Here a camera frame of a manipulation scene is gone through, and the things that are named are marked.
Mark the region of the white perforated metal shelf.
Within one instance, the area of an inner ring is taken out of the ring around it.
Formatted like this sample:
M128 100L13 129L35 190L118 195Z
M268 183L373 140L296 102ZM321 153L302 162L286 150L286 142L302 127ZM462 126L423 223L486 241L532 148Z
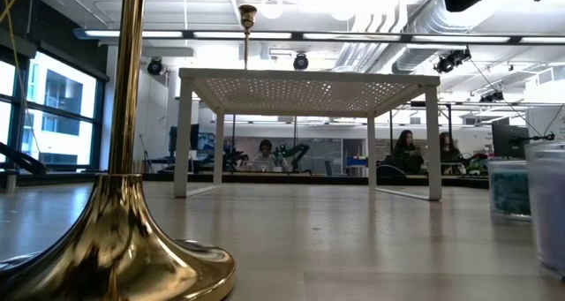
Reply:
M424 95L428 145L426 201L442 198L437 76L331 71L257 71L182 68L177 115L174 195L187 191L192 98L198 96L216 115L213 181L222 183L226 115L355 117L366 122L368 188L378 191L375 119Z

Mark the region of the blue glass jar candle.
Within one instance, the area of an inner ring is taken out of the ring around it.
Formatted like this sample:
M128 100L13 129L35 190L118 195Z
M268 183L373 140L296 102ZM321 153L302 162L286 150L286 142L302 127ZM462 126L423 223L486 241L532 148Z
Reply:
M491 160L488 180L490 208L494 214L518 220L531 219L526 161Z

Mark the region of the brass candlestick holder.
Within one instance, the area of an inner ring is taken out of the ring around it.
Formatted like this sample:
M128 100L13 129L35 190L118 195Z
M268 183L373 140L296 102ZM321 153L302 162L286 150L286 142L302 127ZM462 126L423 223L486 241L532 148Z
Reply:
M244 29L244 69L248 69L249 40L252 27L256 21L257 8L250 4L242 4L238 7L240 14L240 25Z
M0 301L222 301L234 288L233 257L168 237L132 171L144 3L122 2L108 170L51 247L0 261Z

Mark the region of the purple glass jar candle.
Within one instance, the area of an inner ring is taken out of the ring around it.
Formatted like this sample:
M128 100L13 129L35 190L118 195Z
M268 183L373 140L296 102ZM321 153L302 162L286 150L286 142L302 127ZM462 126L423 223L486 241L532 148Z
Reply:
M565 140L525 148L539 264L565 282Z

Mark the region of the black track light cluster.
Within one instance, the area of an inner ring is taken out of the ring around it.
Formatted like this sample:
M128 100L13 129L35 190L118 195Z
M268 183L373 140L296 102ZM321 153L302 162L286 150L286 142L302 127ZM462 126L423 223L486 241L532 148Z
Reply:
M471 51L469 48L451 50L446 54L439 56L437 63L433 69L439 74L449 73L463 62L471 59Z

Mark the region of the black computer monitor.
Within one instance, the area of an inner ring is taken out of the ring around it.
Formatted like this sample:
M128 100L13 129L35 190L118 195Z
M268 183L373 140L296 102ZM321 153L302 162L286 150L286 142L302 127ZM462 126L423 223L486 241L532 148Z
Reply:
M509 124L492 124L493 154L496 157L523 159L524 146L529 143L526 127Z

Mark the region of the person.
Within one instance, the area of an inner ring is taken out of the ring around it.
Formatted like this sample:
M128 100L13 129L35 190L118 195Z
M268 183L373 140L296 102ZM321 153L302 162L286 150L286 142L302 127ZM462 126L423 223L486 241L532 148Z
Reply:
M274 156L272 143L268 139L260 142L259 152L252 159L252 169L258 172L287 172L288 163Z
M463 157L455 147L448 132L442 132L439 137L441 148L441 170L443 175L460 175L462 173Z
M393 159L396 167L406 175L420 173L424 159L420 149L413 144L413 133L410 130L401 132L393 149Z

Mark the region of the black office chair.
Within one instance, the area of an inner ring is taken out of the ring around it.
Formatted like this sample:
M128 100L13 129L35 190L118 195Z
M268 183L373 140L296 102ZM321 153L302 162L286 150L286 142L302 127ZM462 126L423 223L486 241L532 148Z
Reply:
M406 178L406 174L393 165L381 164L376 168L377 178Z

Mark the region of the round white ceiling lamp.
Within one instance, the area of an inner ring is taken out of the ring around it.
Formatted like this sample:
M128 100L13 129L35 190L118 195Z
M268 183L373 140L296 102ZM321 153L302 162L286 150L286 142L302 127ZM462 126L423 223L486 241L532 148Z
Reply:
M267 19L278 19L283 14L283 3L280 0L263 0L259 13Z

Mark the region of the dark background monitor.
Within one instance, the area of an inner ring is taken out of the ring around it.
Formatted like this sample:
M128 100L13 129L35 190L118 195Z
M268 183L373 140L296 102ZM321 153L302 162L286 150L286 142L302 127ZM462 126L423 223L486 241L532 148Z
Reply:
M192 124L190 130L190 147L191 150L198 149L200 126L198 124ZM177 127L171 126L169 129L169 153L174 155L177 151Z

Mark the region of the long ceiling light strip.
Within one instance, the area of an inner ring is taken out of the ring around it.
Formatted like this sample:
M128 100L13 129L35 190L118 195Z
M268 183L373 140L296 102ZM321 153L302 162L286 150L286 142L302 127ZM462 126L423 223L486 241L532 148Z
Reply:
M565 46L565 34L407 34L352 32L287 32L223 30L146 30L149 40L239 41L318 41L358 43L481 45L481 46Z

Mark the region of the large glass window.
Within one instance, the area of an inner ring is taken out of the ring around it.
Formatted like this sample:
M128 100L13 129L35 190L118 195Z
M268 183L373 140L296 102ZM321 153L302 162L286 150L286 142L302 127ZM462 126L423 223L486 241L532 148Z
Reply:
M103 82L52 56L0 56L0 142L53 170L100 159Z

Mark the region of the thick black curved tube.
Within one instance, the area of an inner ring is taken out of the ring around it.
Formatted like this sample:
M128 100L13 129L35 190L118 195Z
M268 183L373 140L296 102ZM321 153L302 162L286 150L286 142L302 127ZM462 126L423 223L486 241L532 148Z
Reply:
M47 167L42 162L9 147L3 142L0 142L0 154L33 175L45 175L48 172Z

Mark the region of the black metal table frame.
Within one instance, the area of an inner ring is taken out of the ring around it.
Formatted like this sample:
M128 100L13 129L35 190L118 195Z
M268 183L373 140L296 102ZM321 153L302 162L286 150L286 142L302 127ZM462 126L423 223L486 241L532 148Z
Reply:
M79 184L93 182L96 173L69 173L56 172L46 175L18 175L16 186L40 186L55 184ZM321 185L368 185L367 177L326 177L310 176L308 174L224 174L224 183L232 184L321 184ZM414 177L378 177L378 186L428 186L428 180L424 176ZM466 187L471 189L487 190L489 188L488 178L470 178L448 176L442 179L442 185L446 187Z

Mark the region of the small grey metal post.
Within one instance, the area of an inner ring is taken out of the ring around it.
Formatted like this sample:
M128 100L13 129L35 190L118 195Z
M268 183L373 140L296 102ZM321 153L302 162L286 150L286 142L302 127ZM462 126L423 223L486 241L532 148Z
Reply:
M17 187L18 172L15 169L7 169L2 172L3 182L0 191L3 193L13 193Z

